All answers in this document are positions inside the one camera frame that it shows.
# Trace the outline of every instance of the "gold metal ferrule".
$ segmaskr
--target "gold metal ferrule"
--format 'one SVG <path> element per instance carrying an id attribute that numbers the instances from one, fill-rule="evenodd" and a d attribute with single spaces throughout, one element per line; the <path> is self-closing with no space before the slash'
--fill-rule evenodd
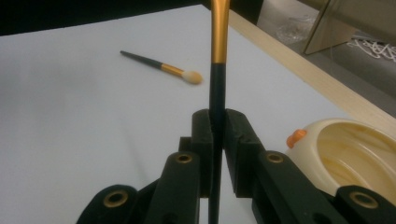
<path id="1" fill-rule="evenodd" d="M 226 63 L 230 0 L 212 0 L 212 63 Z"/>
<path id="2" fill-rule="evenodd" d="M 178 76 L 180 77 L 183 74 L 183 70 L 176 68 L 170 64 L 167 63 L 163 63 L 161 65 L 161 70 L 163 70 L 164 72 L 170 73 L 172 75 Z"/>

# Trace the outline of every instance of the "white table surface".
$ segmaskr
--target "white table surface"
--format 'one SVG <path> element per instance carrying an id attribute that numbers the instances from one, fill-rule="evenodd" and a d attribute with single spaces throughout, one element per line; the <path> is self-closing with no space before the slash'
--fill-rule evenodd
<path id="1" fill-rule="evenodd" d="M 0 37 L 0 223 L 75 223 L 108 186 L 160 177 L 191 115 L 208 108 L 210 11 L 184 7 L 122 20 Z M 122 57 L 186 70 L 197 86 Z M 226 106 L 247 115 L 268 150 L 297 128 L 348 115 L 229 30 Z M 223 161 L 220 223 L 255 223 Z M 207 222 L 202 200 L 201 223 Z"/>

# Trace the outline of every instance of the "brush bristles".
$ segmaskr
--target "brush bristles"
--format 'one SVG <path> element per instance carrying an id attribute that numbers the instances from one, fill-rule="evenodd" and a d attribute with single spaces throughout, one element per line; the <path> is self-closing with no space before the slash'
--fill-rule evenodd
<path id="1" fill-rule="evenodd" d="M 184 80 L 190 82 L 191 84 L 199 84 L 203 80 L 201 75 L 194 71 L 183 72 L 181 74 L 181 77 L 183 77 Z"/>

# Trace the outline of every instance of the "cream-colored container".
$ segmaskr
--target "cream-colored container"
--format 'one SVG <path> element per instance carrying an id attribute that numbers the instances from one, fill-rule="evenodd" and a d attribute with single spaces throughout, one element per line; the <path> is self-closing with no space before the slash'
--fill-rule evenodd
<path id="1" fill-rule="evenodd" d="M 396 140 L 348 119 L 325 119 L 288 138 L 287 155 L 318 188 L 371 189 L 396 205 Z"/>

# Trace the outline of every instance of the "orange cap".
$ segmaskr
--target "orange cap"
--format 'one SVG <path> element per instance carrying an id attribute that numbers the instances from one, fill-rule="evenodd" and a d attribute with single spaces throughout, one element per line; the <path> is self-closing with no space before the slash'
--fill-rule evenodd
<path id="1" fill-rule="evenodd" d="M 306 130 L 297 129 L 291 136 L 286 140 L 286 144 L 288 144 L 289 148 L 293 148 L 294 144 L 302 139 L 306 135 Z"/>

